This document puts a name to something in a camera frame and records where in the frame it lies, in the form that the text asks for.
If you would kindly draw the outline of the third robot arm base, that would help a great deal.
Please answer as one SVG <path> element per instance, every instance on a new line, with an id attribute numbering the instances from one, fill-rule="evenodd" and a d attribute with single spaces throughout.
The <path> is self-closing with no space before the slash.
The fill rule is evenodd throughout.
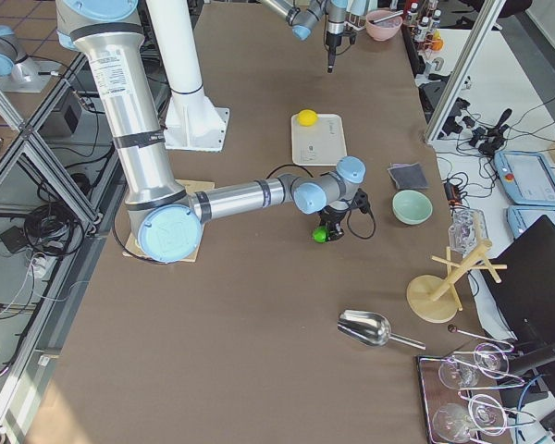
<path id="1" fill-rule="evenodd" d="M 0 90 L 5 93 L 40 93 L 49 79 L 41 75 L 43 62 L 35 61 L 15 32 L 0 25 Z"/>

